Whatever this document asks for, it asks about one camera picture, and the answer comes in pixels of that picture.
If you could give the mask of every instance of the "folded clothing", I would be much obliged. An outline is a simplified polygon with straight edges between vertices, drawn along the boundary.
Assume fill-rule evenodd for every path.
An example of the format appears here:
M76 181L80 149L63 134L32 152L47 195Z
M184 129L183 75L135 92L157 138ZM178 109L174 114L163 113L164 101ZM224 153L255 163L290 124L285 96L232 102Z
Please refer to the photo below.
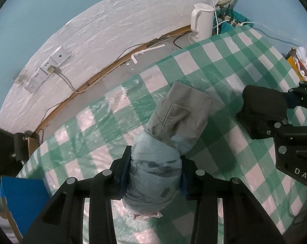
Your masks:
M132 214L158 213L177 195L181 155L195 145L207 125L211 98L174 82L134 140L123 205Z

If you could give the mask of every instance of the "checkered bed sheet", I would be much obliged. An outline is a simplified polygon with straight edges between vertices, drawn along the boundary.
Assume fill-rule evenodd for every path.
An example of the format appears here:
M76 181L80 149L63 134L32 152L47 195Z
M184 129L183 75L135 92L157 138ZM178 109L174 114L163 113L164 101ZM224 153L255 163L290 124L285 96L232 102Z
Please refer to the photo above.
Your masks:
M122 156L125 146L147 123L174 81L212 97L209 123L187 155L214 177L239 177L270 215L281 233L307 198L307 187L275 168L273 139L253 141L238 125L242 90L258 85L279 91L295 87L298 76L282 55L248 26L211 37L149 66L64 124L46 140L18 177L45 177L54 193L70 176L94 177ZM288 112L294 125L307 125L307 110ZM195 202L179 195L163 217L133 221L121 201L112 201L119 243L189 243ZM84 243L88 243L89 200L85 204ZM219 243L223 238L219 204Z

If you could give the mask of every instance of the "white kettle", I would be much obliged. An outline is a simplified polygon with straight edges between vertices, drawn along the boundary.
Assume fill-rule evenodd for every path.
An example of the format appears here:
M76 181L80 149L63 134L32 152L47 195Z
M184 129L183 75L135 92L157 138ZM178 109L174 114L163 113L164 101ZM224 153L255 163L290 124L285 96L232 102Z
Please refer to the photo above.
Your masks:
M214 8L211 5L197 3L191 18L191 37L199 42L212 36Z

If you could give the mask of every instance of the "wooden trim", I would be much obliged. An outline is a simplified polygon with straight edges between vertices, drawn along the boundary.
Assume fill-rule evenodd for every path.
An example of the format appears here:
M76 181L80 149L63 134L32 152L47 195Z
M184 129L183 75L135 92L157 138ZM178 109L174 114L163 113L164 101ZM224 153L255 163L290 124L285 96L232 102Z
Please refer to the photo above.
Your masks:
M127 62L130 58L131 55L135 52L138 52L140 50L146 49L156 43L159 43L165 39L168 39L170 37L175 37L177 35L181 35L185 32L190 31L190 26L185 26L182 28L179 28L173 32L170 32L168 34L162 35L159 39L154 39L144 45L141 45L137 48L135 48L134 50L132 50L130 53L126 54L125 56L123 56L122 58L118 59L117 61L113 62L112 64L110 64L109 66L105 67L102 71L100 71L99 73L95 74L94 76L92 76L88 81L86 81L82 86L80 86L77 90L79 92L87 89L88 87L90 87L91 85L93 85L94 83L96 83L99 79L103 78L106 74L108 74L109 72L111 72L112 70L114 70L116 67L120 66L121 64ZM55 108L48 116L47 118L44 119L43 122L40 123L40 125L37 127L36 129L36 133L38 133L38 131L40 129L44 129L46 126L48 126L49 121L51 121L73 98L75 98L77 95L79 95L78 93L73 93L70 97L68 97L63 103L61 103L57 108Z
M28 154L30 158L31 155L35 152L35 150L39 148L39 144L38 144L38 140L32 137L27 138L27 144L28 144Z
M13 233L15 234L17 240L19 242L22 241L22 235L18 229L18 226L16 224L16 221L14 220L9 208L8 208L8 205L7 205L7 199L5 197L2 197L1 198L1 202L2 202L2 206L3 206L3 210L4 210L4 213L9 221L9 225L11 226L12 228L12 231Z

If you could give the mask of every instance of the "wooden baseboard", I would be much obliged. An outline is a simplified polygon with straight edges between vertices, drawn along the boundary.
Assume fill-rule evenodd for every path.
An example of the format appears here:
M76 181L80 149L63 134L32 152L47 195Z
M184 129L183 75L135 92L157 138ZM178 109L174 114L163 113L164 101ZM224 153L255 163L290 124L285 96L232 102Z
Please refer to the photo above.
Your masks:
M1 202L2 202L2 206L3 206L3 210L4 210L4 213L9 221L9 225L11 226L12 228L12 231L13 233L15 234L17 240L19 242L22 241L22 234L20 233L19 229L18 229L18 226L16 224L16 221L13 219L13 216L8 208L8 205L7 205L7 200L5 197L2 197L1 198Z
M78 92L81 92L85 89L87 89L88 87L90 87L91 85L93 85L94 83L96 83L99 79L103 78L106 74L108 74L109 72L111 72L112 70L114 70L116 67L120 66L121 64L127 62L130 58L131 55L135 52L138 52L140 50L146 49L156 43L159 43L160 41L163 41L165 39L168 39L170 37L175 37L177 35L181 35L185 32L190 31L190 26L185 26L182 28L179 28L173 32L170 32L168 34L162 35L160 38L158 39L154 39L144 45L141 45L137 48L135 48L134 50L132 50L130 53L126 54L125 56L123 56L122 58L118 59L117 61L115 61L114 63L110 64L109 66L105 67L102 71L100 71L99 73L95 74L93 77L91 77L88 81L86 81L82 86L80 86L77 90ZM70 97L68 97L63 103L61 103L57 108L55 108L48 116L47 118L44 119L43 122L40 123L40 125L37 127L37 129L35 130L35 132L37 133L40 129L44 129L46 126L48 126L49 122L73 99L75 98L77 95L79 95L78 93L73 93Z

